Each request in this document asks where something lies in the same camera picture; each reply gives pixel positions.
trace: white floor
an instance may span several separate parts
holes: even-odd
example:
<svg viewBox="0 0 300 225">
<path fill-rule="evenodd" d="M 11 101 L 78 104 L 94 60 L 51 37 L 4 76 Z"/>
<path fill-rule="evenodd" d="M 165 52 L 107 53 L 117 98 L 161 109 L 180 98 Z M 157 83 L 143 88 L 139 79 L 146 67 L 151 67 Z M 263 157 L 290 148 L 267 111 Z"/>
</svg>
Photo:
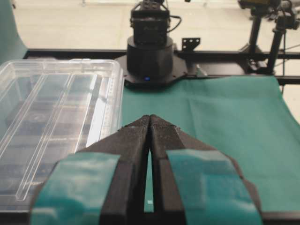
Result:
<svg viewBox="0 0 300 225">
<path fill-rule="evenodd" d="M 136 0 L 123 1 L 86 0 L 83 7 L 81 0 L 16 0 L 14 13 L 20 36 L 29 48 L 125 49 L 133 32 L 129 18 Z M 232 0 L 208 1 L 206 7 L 204 2 L 169 0 L 172 15 L 183 18 L 180 27 L 170 33 L 178 47 L 181 38 L 201 37 L 197 50 L 240 49 L 250 34 L 249 12 Z M 263 51 L 270 49 L 274 26 L 274 22 L 262 23 L 258 45 Z M 288 30 L 286 43 L 287 47 L 300 44 L 300 29 Z M 276 70 L 282 74 L 281 66 Z M 288 61 L 286 74 L 300 75 L 299 61 Z M 300 86 L 286 86 L 284 98 L 300 122 Z"/>
</svg>

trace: clear plastic container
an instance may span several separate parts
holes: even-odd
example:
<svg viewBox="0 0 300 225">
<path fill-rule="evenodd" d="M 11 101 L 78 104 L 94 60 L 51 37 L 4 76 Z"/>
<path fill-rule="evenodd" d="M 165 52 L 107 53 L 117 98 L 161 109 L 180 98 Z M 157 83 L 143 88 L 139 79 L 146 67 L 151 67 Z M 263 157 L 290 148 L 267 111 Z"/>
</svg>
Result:
<svg viewBox="0 0 300 225">
<path fill-rule="evenodd" d="M 113 60 L 16 60 L 0 67 L 0 211 L 29 209 L 55 163 L 121 126 Z"/>
</svg>

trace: black metal bracket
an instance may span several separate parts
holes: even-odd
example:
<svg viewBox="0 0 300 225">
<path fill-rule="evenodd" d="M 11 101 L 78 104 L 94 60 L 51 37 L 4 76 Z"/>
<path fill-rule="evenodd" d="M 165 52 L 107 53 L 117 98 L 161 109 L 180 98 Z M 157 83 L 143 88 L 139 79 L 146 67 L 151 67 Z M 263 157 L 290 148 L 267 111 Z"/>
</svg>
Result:
<svg viewBox="0 0 300 225">
<path fill-rule="evenodd" d="M 189 37 L 182 39 L 182 50 L 184 52 L 193 51 L 201 42 L 199 37 Z"/>
</svg>

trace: cable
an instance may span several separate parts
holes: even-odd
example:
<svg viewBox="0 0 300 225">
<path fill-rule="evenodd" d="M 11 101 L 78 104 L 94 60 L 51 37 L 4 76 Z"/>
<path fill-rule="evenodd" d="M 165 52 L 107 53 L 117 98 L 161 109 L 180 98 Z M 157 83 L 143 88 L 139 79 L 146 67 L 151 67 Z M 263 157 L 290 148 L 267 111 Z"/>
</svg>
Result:
<svg viewBox="0 0 300 225">
<path fill-rule="evenodd" d="M 285 23 L 286 23 L 286 16 L 285 16 L 285 10 L 283 8 L 281 8 L 283 16 L 284 16 L 284 28 L 285 28 Z M 286 45 L 286 28 L 285 28 L 285 32 L 283 34 L 283 67 L 282 67 L 282 76 L 285 76 L 285 45 Z M 282 86 L 282 95 L 285 91 L 285 86 Z"/>
<path fill-rule="evenodd" d="M 171 30 L 168 30 L 167 33 L 169 33 L 169 32 L 171 32 L 171 31 L 175 30 L 175 29 L 181 24 L 181 21 L 182 21 L 182 18 L 181 18 L 180 16 L 178 16 L 178 15 L 171 15 L 170 17 L 171 17 L 171 18 L 175 18 L 175 19 L 179 19 L 179 22 L 178 22 L 178 23 L 176 24 L 176 26 L 173 27 Z"/>
<path fill-rule="evenodd" d="M 280 62 L 280 63 L 276 64 L 275 67 L 278 67 L 278 66 L 280 66 L 280 65 L 282 65 L 282 64 L 283 64 L 283 62 Z"/>
<path fill-rule="evenodd" d="M 286 50 L 290 50 L 290 49 L 296 48 L 296 47 L 300 47 L 300 44 L 299 44 L 299 45 L 294 45 L 294 46 L 288 47 L 288 48 L 286 48 Z"/>
</svg>

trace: green fabric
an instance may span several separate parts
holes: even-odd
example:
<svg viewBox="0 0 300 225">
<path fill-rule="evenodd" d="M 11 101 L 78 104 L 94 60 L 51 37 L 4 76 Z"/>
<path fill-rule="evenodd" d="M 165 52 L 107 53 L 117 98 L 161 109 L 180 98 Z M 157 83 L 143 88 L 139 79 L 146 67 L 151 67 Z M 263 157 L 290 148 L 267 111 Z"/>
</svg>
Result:
<svg viewBox="0 0 300 225">
<path fill-rule="evenodd" d="M 152 162 L 151 162 L 151 153 L 148 155 L 148 169 L 147 169 L 147 179 L 146 179 L 146 189 L 145 189 L 145 203 L 144 203 L 145 212 L 153 212 L 153 186 L 152 186 Z"/>
<path fill-rule="evenodd" d="M 0 0 L 0 65 L 22 59 L 27 52 L 20 39 L 10 0 Z"/>
<path fill-rule="evenodd" d="M 119 155 L 80 152 L 60 161 L 31 212 L 32 225 L 98 225 Z"/>
<path fill-rule="evenodd" d="M 187 225 L 261 225 L 229 158 L 219 151 L 169 150 Z"/>
<path fill-rule="evenodd" d="M 123 122 L 156 114 L 235 158 L 263 211 L 300 210 L 300 126 L 274 77 L 182 80 L 162 90 L 124 89 Z"/>
</svg>

